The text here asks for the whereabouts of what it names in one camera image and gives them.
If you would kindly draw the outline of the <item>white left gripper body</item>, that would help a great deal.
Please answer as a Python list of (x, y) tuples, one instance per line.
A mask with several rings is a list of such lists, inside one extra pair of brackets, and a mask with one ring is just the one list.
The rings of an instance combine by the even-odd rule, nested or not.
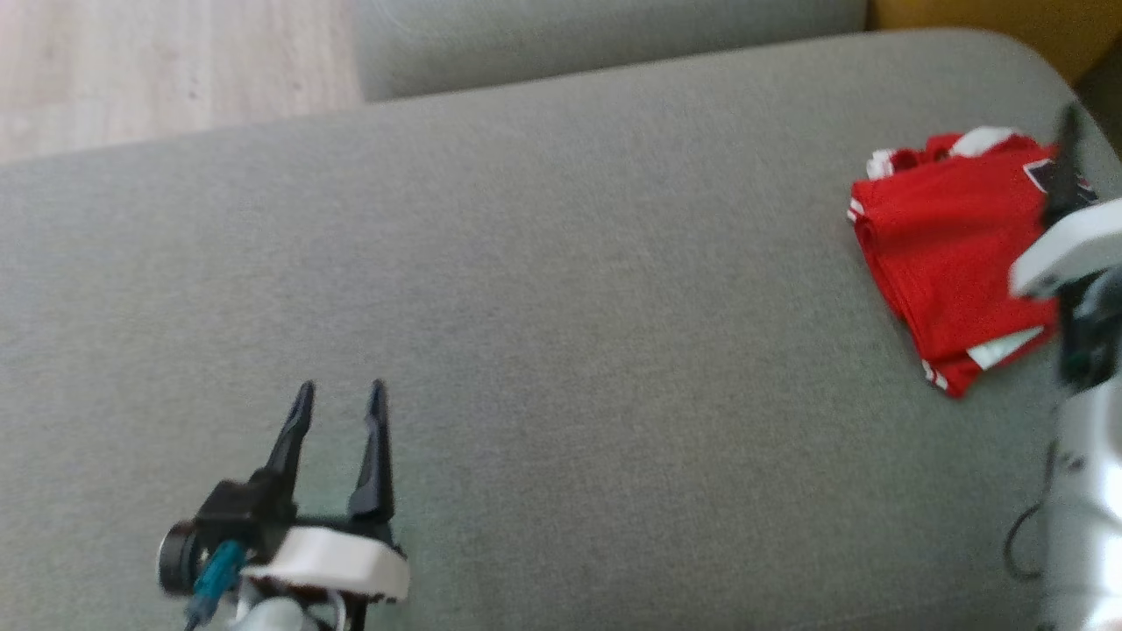
[(270, 594), (337, 592), (355, 603), (398, 602), (410, 596), (408, 556), (389, 525), (349, 532), (340, 525), (293, 525), (247, 563), (239, 605), (256, 606)]

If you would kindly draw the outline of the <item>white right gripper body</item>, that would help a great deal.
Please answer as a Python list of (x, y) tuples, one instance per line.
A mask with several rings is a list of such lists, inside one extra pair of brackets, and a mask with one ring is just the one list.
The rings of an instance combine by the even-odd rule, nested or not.
[(1045, 300), (1061, 287), (1121, 264), (1121, 200), (1078, 210), (1023, 252), (1009, 272), (1010, 295)]

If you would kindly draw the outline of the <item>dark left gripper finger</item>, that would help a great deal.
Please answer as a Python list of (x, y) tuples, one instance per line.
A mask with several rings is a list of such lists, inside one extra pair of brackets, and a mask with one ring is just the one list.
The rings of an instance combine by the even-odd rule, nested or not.
[(388, 530), (395, 515), (390, 424), (387, 387), (384, 379), (373, 381), (364, 424), (367, 439), (359, 475), (350, 499), (350, 519), (369, 528)]
[(311, 428), (314, 396), (316, 396), (316, 383), (306, 379), (301, 384), (288, 418), (280, 427), (270, 455), (261, 467), (275, 484), (282, 499), (291, 499), (295, 491), (303, 440)]

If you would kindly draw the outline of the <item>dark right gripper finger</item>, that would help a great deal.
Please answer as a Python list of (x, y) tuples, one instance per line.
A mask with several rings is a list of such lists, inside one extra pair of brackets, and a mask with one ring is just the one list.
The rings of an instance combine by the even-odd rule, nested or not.
[(1043, 188), (1042, 227), (1054, 227), (1066, 216), (1089, 205), (1083, 196), (1079, 173), (1080, 113), (1077, 103), (1063, 108), (1054, 141), (1054, 176)]

